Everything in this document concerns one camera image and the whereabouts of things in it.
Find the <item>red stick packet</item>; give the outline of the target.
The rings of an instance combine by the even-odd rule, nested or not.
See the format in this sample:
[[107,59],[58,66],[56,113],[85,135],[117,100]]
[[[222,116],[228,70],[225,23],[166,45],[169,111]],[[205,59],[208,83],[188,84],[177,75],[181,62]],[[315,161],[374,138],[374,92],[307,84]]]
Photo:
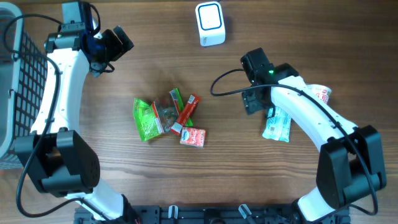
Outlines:
[[184,107],[183,111],[180,113],[179,117],[176,119],[174,124],[172,125],[170,131],[174,134],[179,135],[182,131],[182,128],[185,126],[187,120],[190,118],[191,114],[201,101],[201,98],[197,95],[190,95],[186,107]]

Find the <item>teal tissue pack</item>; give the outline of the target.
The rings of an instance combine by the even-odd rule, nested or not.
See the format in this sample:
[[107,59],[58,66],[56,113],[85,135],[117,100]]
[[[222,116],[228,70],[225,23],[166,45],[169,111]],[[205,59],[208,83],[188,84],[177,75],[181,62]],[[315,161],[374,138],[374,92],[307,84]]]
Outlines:
[[266,114],[266,126],[262,133],[265,139],[289,142],[292,118],[279,107],[270,108]]

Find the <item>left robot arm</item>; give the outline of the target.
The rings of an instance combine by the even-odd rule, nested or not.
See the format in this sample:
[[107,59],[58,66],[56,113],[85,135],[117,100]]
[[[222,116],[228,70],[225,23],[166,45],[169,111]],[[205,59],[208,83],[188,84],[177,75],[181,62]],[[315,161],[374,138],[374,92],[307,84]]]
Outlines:
[[101,30],[99,12],[88,2],[65,2],[62,11],[42,54],[48,69],[39,114],[30,134],[15,143],[21,176],[64,204],[79,203],[98,223],[140,223],[127,198],[101,179],[98,156],[79,133],[87,74],[113,72],[133,43],[121,27]]

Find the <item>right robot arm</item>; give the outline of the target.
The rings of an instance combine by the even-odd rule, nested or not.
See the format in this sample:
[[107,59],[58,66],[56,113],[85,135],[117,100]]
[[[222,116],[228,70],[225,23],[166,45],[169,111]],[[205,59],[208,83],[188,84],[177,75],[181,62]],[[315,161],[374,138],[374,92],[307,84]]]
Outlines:
[[274,66],[261,48],[241,57],[251,89],[243,93],[248,114],[285,111],[319,151],[316,187],[297,201],[307,223],[318,222],[387,184],[381,135],[333,111],[291,65]]

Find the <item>green snack bag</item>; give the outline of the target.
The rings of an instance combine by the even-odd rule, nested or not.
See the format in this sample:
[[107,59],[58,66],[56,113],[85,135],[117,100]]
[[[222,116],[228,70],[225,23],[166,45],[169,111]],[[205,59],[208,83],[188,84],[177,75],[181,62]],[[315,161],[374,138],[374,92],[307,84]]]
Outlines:
[[164,133],[152,105],[135,98],[132,112],[141,141],[148,141]]

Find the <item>instant noodle cup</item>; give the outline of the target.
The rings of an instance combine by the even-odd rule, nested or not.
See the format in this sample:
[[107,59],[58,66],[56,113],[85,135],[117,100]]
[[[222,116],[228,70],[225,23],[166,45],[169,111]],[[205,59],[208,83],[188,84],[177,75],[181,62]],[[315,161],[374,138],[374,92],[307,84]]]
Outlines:
[[309,84],[307,87],[324,103],[328,103],[332,90],[324,85]]

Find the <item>clear candy bag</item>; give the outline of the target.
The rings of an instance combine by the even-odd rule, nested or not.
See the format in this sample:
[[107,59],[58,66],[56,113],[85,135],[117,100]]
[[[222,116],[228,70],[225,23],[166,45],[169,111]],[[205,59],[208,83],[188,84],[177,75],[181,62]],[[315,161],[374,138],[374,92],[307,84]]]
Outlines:
[[177,88],[156,99],[151,105],[155,114],[155,123],[161,134],[168,133],[184,109],[184,103]]

